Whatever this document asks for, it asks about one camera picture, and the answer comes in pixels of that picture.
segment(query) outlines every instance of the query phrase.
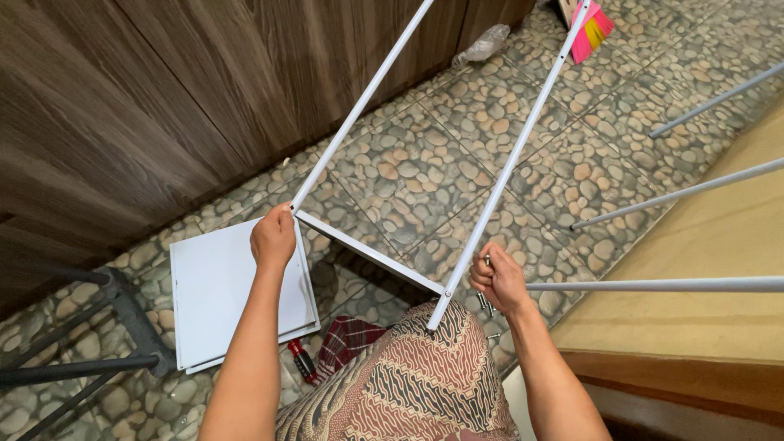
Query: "person's left hand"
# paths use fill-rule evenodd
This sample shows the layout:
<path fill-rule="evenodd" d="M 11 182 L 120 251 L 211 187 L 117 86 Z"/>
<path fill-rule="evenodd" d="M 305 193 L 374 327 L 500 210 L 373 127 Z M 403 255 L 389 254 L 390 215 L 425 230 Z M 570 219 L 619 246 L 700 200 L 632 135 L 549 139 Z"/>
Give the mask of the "person's left hand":
<path fill-rule="evenodd" d="M 291 202 L 275 206 L 253 227 L 250 250 L 258 269 L 285 270 L 296 248 Z"/>

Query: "white metal frame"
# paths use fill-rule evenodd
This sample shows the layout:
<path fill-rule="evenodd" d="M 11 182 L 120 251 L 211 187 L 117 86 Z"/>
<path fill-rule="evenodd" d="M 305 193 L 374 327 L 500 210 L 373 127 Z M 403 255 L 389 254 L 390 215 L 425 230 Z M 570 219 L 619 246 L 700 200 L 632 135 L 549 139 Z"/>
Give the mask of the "white metal frame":
<path fill-rule="evenodd" d="M 398 274 L 404 279 L 407 279 L 421 287 L 427 288 L 428 290 L 433 290 L 435 293 L 439 294 L 441 297 L 439 298 L 436 308 L 433 311 L 433 315 L 430 317 L 430 321 L 427 323 L 427 329 L 431 332 L 434 332 L 438 328 L 438 324 L 441 321 L 444 312 L 446 311 L 449 301 L 452 299 L 452 295 L 459 285 L 460 278 L 463 277 L 463 273 L 465 272 L 468 264 L 471 262 L 471 257 L 474 253 L 474 250 L 479 244 L 482 234 L 485 232 L 485 227 L 490 220 L 490 216 L 492 215 L 493 211 L 495 211 L 495 206 L 497 205 L 501 194 L 503 193 L 506 182 L 511 177 L 512 171 L 517 164 L 517 159 L 519 158 L 520 153 L 522 152 L 523 147 L 528 140 L 528 135 L 530 135 L 531 131 L 533 130 L 533 126 L 539 119 L 539 113 L 542 111 L 544 103 L 550 95 L 550 90 L 552 89 L 558 73 L 561 70 L 561 66 L 566 60 L 566 56 L 568 56 L 569 51 L 572 48 L 572 43 L 575 41 L 577 32 L 583 25 L 583 20 L 585 19 L 588 8 L 590 7 L 590 0 L 585 0 L 580 6 L 581 9 L 575 18 L 572 29 L 569 31 L 566 37 L 566 41 L 561 47 L 561 51 L 558 53 L 554 65 L 552 69 L 550 69 L 550 73 L 547 75 L 547 79 L 544 83 L 544 86 L 542 87 L 542 91 L 539 93 L 539 97 L 536 99 L 534 107 L 525 121 L 523 130 L 514 145 L 514 149 L 510 153 L 509 159 L 507 160 L 506 165 L 503 167 L 501 175 L 496 181 L 492 192 L 490 193 L 490 197 L 488 198 L 488 201 L 485 204 L 481 215 L 479 216 L 479 221 L 474 226 L 474 230 L 471 232 L 471 236 L 468 238 L 468 242 L 466 243 L 460 258 L 458 259 L 446 286 L 441 286 L 429 280 L 427 277 L 414 272 L 405 265 L 396 262 L 395 260 L 379 253 L 378 251 L 366 246 L 363 243 L 360 243 L 356 239 L 351 238 L 349 235 L 346 235 L 341 231 L 330 227 L 310 214 L 299 210 L 308 192 L 310 192 L 319 175 L 321 175 L 321 172 L 326 168 L 329 159 L 335 154 L 338 147 L 340 146 L 340 143 L 342 143 L 343 139 L 346 137 L 349 129 L 354 124 L 354 122 L 356 122 L 360 113 L 362 113 L 362 111 L 365 109 L 365 105 L 367 105 L 370 97 L 376 91 L 376 88 L 381 83 L 384 75 L 389 71 L 392 63 L 397 58 L 397 55 L 403 49 L 403 46 L 405 46 L 405 43 L 411 37 L 411 34 L 414 32 L 417 25 L 419 25 L 419 22 L 422 20 L 432 3 L 433 0 L 424 0 L 422 5 L 416 11 L 416 14 L 412 18 L 411 22 L 409 22 L 408 26 L 406 26 L 406 28 L 403 30 L 403 34 L 397 40 L 389 55 L 387 55 L 387 58 L 373 76 L 370 84 L 368 84 L 368 87 L 359 98 L 359 101 L 357 101 L 357 103 L 354 105 L 354 108 L 351 110 L 351 113 L 341 125 L 335 137 L 332 138 L 332 142 L 329 143 L 329 146 L 318 160 L 316 166 L 310 172 L 310 175 L 307 177 L 302 187 L 298 190 L 296 196 L 292 200 L 292 211 L 298 219 L 315 228 L 320 233 L 338 240 L 356 253 L 367 257 L 369 260 L 381 265 L 389 271 Z M 631 280 L 621 282 L 529 283 L 527 287 L 529 290 L 784 292 L 784 276 L 734 277 L 719 279 Z"/>

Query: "forearm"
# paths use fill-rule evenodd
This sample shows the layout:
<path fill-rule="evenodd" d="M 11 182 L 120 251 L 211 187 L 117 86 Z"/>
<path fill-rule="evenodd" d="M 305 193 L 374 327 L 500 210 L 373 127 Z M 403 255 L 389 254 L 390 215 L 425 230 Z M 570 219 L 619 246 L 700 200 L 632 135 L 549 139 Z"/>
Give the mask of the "forearm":
<path fill-rule="evenodd" d="M 280 399 L 278 304 L 283 268 L 257 272 L 200 439 L 272 439 Z"/>
<path fill-rule="evenodd" d="M 610 439 L 604 422 L 555 347 L 532 302 L 507 316 L 539 441 Z"/>

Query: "black metal frame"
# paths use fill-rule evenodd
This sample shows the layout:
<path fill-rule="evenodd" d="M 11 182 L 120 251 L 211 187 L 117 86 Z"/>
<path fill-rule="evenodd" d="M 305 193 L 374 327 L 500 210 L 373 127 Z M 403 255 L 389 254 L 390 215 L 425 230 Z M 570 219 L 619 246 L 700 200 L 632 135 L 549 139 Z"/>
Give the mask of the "black metal frame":
<path fill-rule="evenodd" d="M 78 313 L 63 325 L 57 327 L 57 329 L 37 340 L 27 351 L 17 356 L 11 363 L 3 366 L 0 370 L 0 389 L 49 383 L 70 378 L 91 377 L 93 375 L 100 375 L 100 377 L 85 386 L 78 394 L 66 400 L 62 406 L 28 430 L 19 438 L 20 441 L 33 439 L 120 372 L 147 368 L 155 377 L 163 377 L 169 372 L 176 370 L 174 352 L 163 343 L 161 336 L 155 331 L 147 315 L 139 306 L 136 298 L 134 298 L 133 285 L 128 282 L 120 271 L 114 268 L 101 268 L 93 272 L 56 264 L 37 264 L 35 269 L 63 275 L 74 281 L 98 284 L 101 286 L 100 292 L 103 294 L 103 298 L 100 298 L 93 306 Z M 120 323 L 125 326 L 131 334 L 134 343 L 136 343 L 134 353 L 124 359 L 22 367 L 39 352 L 66 337 L 74 328 L 109 305 L 117 312 Z"/>

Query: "tiled floor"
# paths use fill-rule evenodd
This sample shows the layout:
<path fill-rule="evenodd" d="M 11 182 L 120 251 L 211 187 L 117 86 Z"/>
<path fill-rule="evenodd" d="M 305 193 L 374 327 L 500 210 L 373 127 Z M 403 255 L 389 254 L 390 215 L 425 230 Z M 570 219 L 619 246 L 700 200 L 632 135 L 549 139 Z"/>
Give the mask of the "tiled floor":
<path fill-rule="evenodd" d="M 677 117 L 784 57 L 784 8 L 773 0 L 607 0 L 616 29 L 584 63 L 568 60 L 485 232 L 523 265 L 528 281 L 593 280 L 662 216 L 646 210 L 582 231 L 568 226 L 694 183 L 784 89 L 771 78 L 652 140 Z M 303 208 L 428 277 L 445 282 L 489 189 L 552 66 L 565 31 L 535 9 L 485 63 L 441 72 L 365 116 L 332 158 Z M 111 265 L 173 344 L 169 245 L 263 216 L 291 199 L 328 140 L 254 177 Z M 318 311 L 396 322 L 429 298 L 365 259 L 303 228 Z M 72 284 L 0 323 L 0 363 L 71 314 L 97 287 Z M 463 281 L 456 300 L 501 333 L 490 347 L 501 371 L 514 364 L 503 317 L 489 317 Z M 554 324 L 581 293 L 532 293 Z M 106 310 L 31 363 L 125 356 L 133 344 Z M 315 356 L 321 337 L 303 341 Z M 281 405 L 310 390 L 281 347 Z M 194 439 L 218 367 L 157 379 L 120 376 L 45 439 Z M 17 388 L 0 401 L 0 441 L 20 433 L 84 387 L 85 380 Z"/>

